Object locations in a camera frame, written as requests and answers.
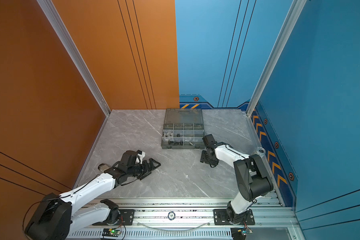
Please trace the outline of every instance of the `gray marble surface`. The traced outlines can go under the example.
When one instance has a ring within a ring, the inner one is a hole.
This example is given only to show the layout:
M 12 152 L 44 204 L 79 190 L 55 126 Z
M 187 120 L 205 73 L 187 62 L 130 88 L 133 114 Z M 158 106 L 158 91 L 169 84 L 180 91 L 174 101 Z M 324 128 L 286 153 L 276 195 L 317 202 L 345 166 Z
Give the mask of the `gray marble surface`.
M 165 110 L 113 110 L 95 150 L 83 170 L 79 185 L 101 172 L 97 166 L 119 161 L 126 150 L 142 150 L 162 165 L 143 180 L 119 186 L 103 198 L 235 197 L 235 171 L 225 162 L 215 168 L 200 162 L 202 150 L 162 149 L 161 133 Z M 237 109 L 203 110 L 206 134 L 244 153 L 255 146 Z

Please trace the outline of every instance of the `blue wall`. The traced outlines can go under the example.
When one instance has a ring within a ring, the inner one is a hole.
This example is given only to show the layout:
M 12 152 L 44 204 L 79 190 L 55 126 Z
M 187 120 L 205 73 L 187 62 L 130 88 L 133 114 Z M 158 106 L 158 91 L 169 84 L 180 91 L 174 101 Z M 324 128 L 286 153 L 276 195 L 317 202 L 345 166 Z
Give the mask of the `blue wall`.
M 213 107 L 250 99 L 291 3 L 176 0 L 180 94 L 201 95 Z
M 307 239 L 360 236 L 360 1 L 307 1 L 260 104 L 298 178 Z

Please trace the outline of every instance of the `orange chevron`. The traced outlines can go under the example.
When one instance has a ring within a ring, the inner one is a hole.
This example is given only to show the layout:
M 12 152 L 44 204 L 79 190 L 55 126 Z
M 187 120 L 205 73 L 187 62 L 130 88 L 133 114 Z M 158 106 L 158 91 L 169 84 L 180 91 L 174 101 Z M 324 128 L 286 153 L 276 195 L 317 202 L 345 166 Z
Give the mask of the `orange chevron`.
M 255 118 L 259 118 L 259 117 L 258 117 L 258 116 L 253 116 L 253 124 L 254 124 L 254 119 L 255 119 Z
M 287 180 L 285 180 L 282 176 L 277 175 L 277 186 L 280 188 L 280 180 L 282 180 L 283 182 L 285 182 L 285 184 L 287 183 Z
M 269 156 L 270 156 L 270 155 L 276 157 L 273 152 L 268 151 L 268 162 L 269 162 Z
M 262 127 L 261 123 L 256 123 L 256 132 L 259 132 L 259 127 Z
M 262 135 L 267 136 L 267 135 L 265 134 L 265 132 L 260 131 L 260 142 L 261 142 L 261 136 L 262 136 Z
M 278 164 L 276 164 L 275 162 L 272 163 L 272 172 L 273 174 L 275 173 L 275 167 L 277 167 L 278 169 L 281 170 L 280 166 Z

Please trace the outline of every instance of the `robotic arm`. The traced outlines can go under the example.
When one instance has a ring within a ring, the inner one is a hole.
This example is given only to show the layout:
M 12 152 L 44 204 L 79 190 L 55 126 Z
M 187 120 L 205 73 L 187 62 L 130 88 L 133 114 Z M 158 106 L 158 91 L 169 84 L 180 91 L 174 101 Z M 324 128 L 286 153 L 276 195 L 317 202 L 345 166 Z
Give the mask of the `robotic arm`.
M 69 234 L 96 222 L 113 225 L 119 218 L 119 206 L 104 199 L 93 207 L 79 210 L 85 204 L 108 192 L 127 180 L 136 177 L 142 180 L 161 164 L 150 158 L 143 160 L 145 153 L 126 151 L 121 160 L 112 167 L 99 166 L 103 173 L 90 182 L 60 195 L 48 194 L 40 202 L 30 219 L 25 233 L 33 240 L 64 240 Z
M 203 142 L 207 150 L 202 152 L 200 162 L 216 167 L 224 161 L 235 169 L 239 193 L 228 203 L 226 213 L 232 224 L 239 224 L 257 198 L 273 190 L 272 178 L 257 154 L 236 151 L 229 144 L 216 142 L 211 134 L 203 137 Z

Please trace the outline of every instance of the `plastic storage box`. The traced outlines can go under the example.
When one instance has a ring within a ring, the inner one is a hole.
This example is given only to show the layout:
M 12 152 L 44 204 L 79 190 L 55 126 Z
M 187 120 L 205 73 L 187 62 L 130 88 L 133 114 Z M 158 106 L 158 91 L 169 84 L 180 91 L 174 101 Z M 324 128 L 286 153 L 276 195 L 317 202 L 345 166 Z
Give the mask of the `plastic storage box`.
M 204 149 L 204 122 L 201 109 L 167 109 L 162 149 Z

